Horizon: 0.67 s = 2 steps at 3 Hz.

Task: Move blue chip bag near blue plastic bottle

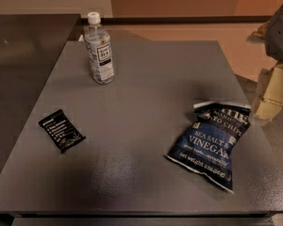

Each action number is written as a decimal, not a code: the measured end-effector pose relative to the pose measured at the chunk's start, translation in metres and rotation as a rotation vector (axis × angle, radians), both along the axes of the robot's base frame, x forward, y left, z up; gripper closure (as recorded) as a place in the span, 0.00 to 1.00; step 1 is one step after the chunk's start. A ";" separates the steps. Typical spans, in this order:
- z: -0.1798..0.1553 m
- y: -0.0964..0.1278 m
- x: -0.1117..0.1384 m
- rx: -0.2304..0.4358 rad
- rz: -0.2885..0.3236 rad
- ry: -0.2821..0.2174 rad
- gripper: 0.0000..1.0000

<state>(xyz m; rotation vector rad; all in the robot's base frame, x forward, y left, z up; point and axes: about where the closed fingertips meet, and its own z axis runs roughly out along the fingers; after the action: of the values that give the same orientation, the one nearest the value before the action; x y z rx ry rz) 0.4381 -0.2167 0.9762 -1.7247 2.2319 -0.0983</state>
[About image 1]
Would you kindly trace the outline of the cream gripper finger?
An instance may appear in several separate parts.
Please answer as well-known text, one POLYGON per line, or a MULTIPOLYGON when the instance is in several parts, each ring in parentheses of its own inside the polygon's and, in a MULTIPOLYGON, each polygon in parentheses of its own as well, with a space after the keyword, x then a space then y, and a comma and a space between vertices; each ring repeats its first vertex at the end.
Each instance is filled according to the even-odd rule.
POLYGON ((271 121, 282 108, 283 61, 277 61, 271 70, 260 72, 252 113, 256 119, 271 121))
POLYGON ((256 31, 254 31, 251 35, 250 38, 252 40, 265 40, 266 34, 269 28, 270 22, 267 21, 266 23, 262 24, 256 31))

